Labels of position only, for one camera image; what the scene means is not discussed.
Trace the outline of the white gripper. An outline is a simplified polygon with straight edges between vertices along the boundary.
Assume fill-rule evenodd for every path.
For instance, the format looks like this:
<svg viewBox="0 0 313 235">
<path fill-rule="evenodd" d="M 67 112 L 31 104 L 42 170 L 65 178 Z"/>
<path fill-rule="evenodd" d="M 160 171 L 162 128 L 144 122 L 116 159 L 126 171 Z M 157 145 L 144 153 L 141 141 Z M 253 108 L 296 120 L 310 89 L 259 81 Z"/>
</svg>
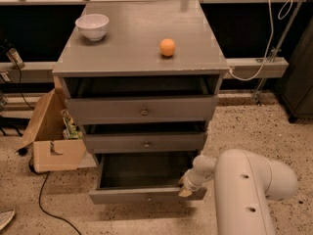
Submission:
<svg viewBox="0 0 313 235">
<path fill-rule="evenodd" d="M 198 155 L 193 160 L 193 166 L 188 169 L 179 179 L 178 184 L 184 184 L 181 187 L 178 196 L 187 198 L 198 191 L 205 182 L 209 181 L 214 174 L 216 159 Z"/>
</svg>

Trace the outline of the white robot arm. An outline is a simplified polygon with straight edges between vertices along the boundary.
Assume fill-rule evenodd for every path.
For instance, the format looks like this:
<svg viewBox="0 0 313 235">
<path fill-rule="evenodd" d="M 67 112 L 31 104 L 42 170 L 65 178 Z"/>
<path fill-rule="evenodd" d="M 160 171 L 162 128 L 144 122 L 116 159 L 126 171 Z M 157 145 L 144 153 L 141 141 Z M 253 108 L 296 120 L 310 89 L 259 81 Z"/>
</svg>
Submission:
<svg viewBox="0 0 313 235">
<path fill-rule="evenodd" d="M 214 159 L 198 155 L 179 180 L 187 198 L 214 181 L 218 235 L 276 235 L 269 201 L 292 197 L 298 182 L 286 164 L 255 153 L 230 149 Z"/>
</svg>

